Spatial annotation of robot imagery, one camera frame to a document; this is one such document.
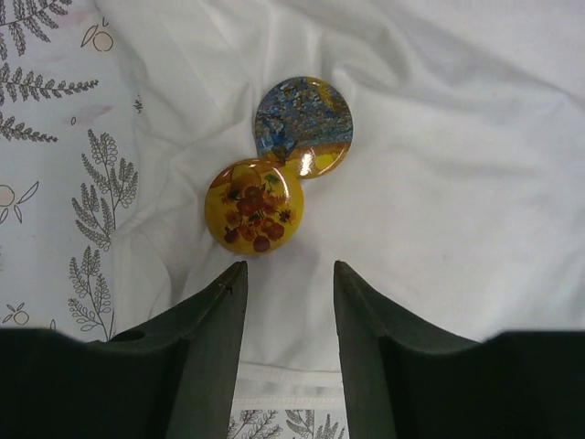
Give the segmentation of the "white garment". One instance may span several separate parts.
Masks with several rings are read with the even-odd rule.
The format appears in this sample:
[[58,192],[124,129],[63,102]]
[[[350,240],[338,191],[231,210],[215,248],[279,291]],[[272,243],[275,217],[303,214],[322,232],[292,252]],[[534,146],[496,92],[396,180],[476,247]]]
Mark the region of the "white garment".
[[235,261],[214,176],[254,155],[262,95],[331,82],[354,140],[303,185],[291,241],[249,260],[239,407],[343,403],[336,261],[455,334],[584,326],[581,1],[100,1],[143,104],[140,186],[112,242],[116,327]]

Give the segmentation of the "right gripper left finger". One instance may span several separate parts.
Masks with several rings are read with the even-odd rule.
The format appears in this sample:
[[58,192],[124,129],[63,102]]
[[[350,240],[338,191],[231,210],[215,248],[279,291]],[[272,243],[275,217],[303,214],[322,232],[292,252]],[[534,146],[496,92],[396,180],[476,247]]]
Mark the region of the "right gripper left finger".
[[51,329],[1,333],[4,438],[223,438],[248,266],[107,342]]

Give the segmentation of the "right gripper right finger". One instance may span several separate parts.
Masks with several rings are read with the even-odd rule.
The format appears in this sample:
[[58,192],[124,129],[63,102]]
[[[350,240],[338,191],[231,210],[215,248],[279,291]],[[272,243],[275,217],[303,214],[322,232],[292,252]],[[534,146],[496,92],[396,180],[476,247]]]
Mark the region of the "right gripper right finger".
[[335,322],[354,438],[581,438],[584,335],[454,335],[334,266]]

